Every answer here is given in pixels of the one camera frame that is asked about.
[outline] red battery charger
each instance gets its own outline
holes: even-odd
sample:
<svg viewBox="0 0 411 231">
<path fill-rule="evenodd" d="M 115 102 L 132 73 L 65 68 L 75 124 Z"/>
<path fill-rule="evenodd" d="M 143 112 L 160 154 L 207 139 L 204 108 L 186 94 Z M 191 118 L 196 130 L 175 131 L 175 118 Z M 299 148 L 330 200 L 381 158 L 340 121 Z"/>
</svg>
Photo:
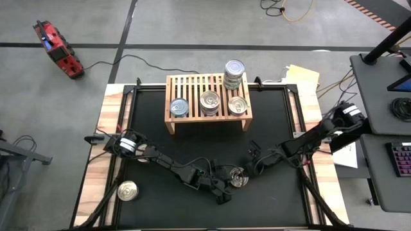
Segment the red battery charger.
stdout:
<svg viewBox="0 0 411 231">
<path fill-rule="evenodd" d="M 84 75 L 83 65 L 75 55 L 73 48 L 49 21 L 40 22 L 33 26 L 41 40 L 46 53 L 70 78 L 76 79 Z"/>
</svg>

